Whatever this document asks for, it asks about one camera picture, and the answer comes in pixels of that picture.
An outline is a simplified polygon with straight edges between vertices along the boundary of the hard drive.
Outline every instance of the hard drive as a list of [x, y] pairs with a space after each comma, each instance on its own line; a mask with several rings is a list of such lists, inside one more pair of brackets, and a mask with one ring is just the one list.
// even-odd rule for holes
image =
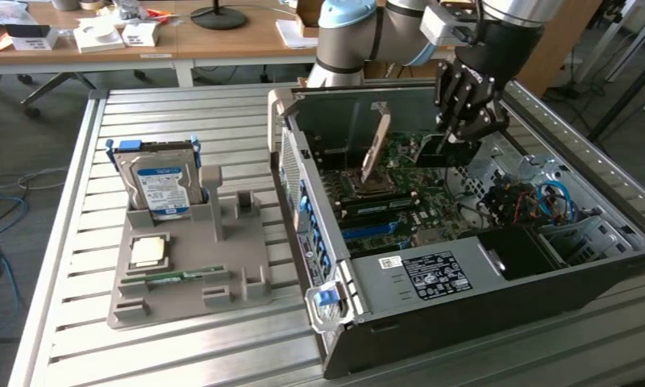
[[166, 143], [139, 140], [105, 143], [107, 157], [121, 175], [130, 208], [150, 210], [153, 219], [189, 216], [189, 206], [205, 202], [199, 187], [199, 143], [195, 138]]

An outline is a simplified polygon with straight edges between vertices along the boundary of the blue cable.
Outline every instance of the blue cable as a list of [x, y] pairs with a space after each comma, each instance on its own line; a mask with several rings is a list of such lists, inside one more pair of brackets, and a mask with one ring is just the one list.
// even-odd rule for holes
[[570, 195], [569, 195], [569, 190], [566, 189], [565, 185], [561, 184], [558, 181], [547, 180], [543, 181], [538, 186], [537, 186], [537, 201], [539, 202], [539, 208], [542, 209], [542, 212], [551, 216], [551, 212], [549, 211], [547, 207], [545, 206], [545, 203], [542, 202], [542, 187], [545, 185], [550, 185], [551, 187], [555, 187], [558, 191], [561, 191], [561, 195], [563, 196], [563, 200], [569, 203], [569, 208], [570, 208], [570, 221], [575, 221], [575, 208], [573, 207], [573, 201], [570, 200]]
[[5, 272], [7, 272], [7, 278], [11, 284], [11, 291], [13, 291], [13, 315], [9, 318], [9, 320], [0, 325], [0, 332], [2, 332], [5, 328], [9, 326], [9, 324], [13, 323], [19, 313], [19, 292], [17, 290], [17, 282], [13, 279], [11, 266], [9, 265], [7, 260], [1, 256], [0, 256], [0, 261], [2, 262]]
[[17, 224], [19, 222], [19, 220], [25, 217], [26, 213], [29, 212], [29, 203], [22, 198], [15, 198], [15, 197], [11, 197], [11, 196], [0, 195], [0, 199], [11, 200], [14, 202], [18, 202], [19, 205], [21, 205], [19, 215], [15, 217], [15, 219], [5, 227], [2, 227], [0, 229], [0, 233], [1, 233], [1, 232], [5, 232], [9, 228], [11, 228], [11, 226], [14, 224]]

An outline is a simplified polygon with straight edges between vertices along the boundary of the gray floor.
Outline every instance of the gray floor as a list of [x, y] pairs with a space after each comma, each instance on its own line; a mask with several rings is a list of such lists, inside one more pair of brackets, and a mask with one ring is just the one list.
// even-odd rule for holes
[[[591, 50], [601, 36], [601, 31], [587, 31], [575, 49], [575, 55], [582, 58]], [[631, 80], [645, 66], [645, 49], [638, 58], [631, 62], [621, 74], [619, 79], [611, 85], [603, 87], [606, 95], [595, 97], [586, 108], [583, 117], [591, 126], [615, 101], [619, 93], [630, 84]], [[226, 81], [233, 68], [219, 68], [207, 75], [214, 81]], [[101, 88], [131, 89], [141, 87], [175, 86], [174, 74], [169, 70], [147, 70], [150, 81], [141, 82], [130, 72], [94, 73], [89, 75], [93, 83]], [[230, 83], [257, 83], [259, 67], [241, 67]], [[301, 65], [269, 66], [269, 75], [277, 81], [293, 81], [295, 77], [305, 76]], [[47, 76], [34, 76], [42, 83]], [[67, 81], [59, 88], [35, 103], [42, 110], [41, 119], [30, 120], [21, 114], [18, 100], [30, 92], [33, 86], [21, 85], [14, 76], [5, 76], [0, 82], [0, 174], [27, 173], [38, 169], [65, 165], [73, 149], [75, 133], [81, 124], [83, 106], [86, 104], [86, 89], [75, 81]], [[571, 103], [582, 107], [585, 96]], [[645, 89], [638, 94], [635, 101], [625, 109], [617, 118], [619, 122], [634, 107], [645, 102]], [[551, 106], [569, 120], [574, 118], [570, 108], [559, 102], [550, 102]], [[621, 127], [614, 135], [603, 141], [603, 145], [611, 157], [618, 161], [629, 173], [645, 185], [645, 114], [638, 113]], [[45, 252], [46, 239], [54, 210], [58, 204], [58, 189], [31, 192], [29, 195], [30, 212], [26, 218], [7, 232], [0, 235], [0, 244], [11, 262], [14, 275], [19, 284], [21, 293], [26, 301], [35, 287], [35, 279], [41, 258]], [[0, 202], [0, 214], [11, 205], [11, 202]], [[0, 323], [11, 314], [13, 296], [7, 282], [0, 282]], [[0, 338], [18, 338], [23, 326], [25, 311], [1, 334]], [[11, 368], [15, 343], [0, 344], [0, 385], [6, 384]]]

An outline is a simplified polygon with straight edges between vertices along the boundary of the white box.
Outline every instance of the white box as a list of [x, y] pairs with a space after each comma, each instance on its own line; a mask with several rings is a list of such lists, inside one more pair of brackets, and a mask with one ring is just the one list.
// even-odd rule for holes
[[54, 48], [54, 44], [57, 43], [58, 33], [50, 28], [46, 36], [43, 38], [39, 37], [19, 37], [11, 38], [11, 45], [13, 49], [17, 51], [42, 51], [42, 50], [51, 50]]
[[131, 47], [154, 47], [158, 42], [158, 34], [157, 23], [127, 24], [121, 32], [121, 39]]
[[114, 27], [78, 27], [74, 29], [78, 52], [97, 52], [125, 48], [125, 42]]

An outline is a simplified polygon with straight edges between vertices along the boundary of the paper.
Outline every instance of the paper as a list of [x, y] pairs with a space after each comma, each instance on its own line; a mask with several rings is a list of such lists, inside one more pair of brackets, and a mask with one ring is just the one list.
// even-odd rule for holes
[[277, 31], [281, 40], [289, 48], [314, 48], [318, 45], [318, 38], [303, 38], [293, 20], [277, 20]]
[[25, 10], [26, 7], [21, 2], [0, 0], [0, 24], [37, 25]]

